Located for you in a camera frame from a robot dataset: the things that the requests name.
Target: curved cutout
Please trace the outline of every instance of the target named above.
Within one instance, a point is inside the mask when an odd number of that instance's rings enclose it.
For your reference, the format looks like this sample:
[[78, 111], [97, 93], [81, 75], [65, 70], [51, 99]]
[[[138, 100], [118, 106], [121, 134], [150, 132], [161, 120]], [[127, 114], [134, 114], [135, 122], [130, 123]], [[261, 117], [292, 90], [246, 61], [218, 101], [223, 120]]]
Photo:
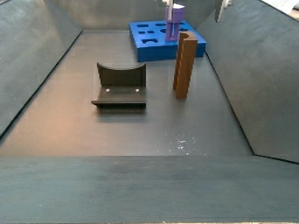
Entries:
[[134, 68], [115, 69], [98, 63], [102, 86], [146, 86], [146, 63]]
[[142, 39], [142, 41], [143, 41], [145, 44], [147, 44], [147, 42], [158, 43], [158, 39], [157, 38]]
[[189, 32], [182, 32], [181, 33], [181, 39], [187, 39], [190, 37], [190, 33]]

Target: wooden block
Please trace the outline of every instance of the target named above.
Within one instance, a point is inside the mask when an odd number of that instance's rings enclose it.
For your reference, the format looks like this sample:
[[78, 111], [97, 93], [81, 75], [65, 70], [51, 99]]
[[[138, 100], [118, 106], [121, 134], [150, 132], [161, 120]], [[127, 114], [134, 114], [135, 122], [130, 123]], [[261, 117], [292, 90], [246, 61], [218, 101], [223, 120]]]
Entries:
[[191, 31], [181, 32], [173, 89], [178, 99], [187, 98], [198, 39]]

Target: blue block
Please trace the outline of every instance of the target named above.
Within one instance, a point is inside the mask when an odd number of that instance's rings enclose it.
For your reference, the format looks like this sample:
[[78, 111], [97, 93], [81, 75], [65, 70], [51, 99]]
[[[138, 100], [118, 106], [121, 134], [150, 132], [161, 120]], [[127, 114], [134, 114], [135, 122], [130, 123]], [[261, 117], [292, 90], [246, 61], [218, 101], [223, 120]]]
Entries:
[[[202, 57], [206, 52], [206, 40], [186, 21], [182, 21], [181, 31], [194, 32], [197, 35], [199, 42], [195, 57]], [[139, 62], [150, 60], [174, 60], [177, 58], [179, 41], [165, 40], [165, 21], [130, 23], [130, 32]]]

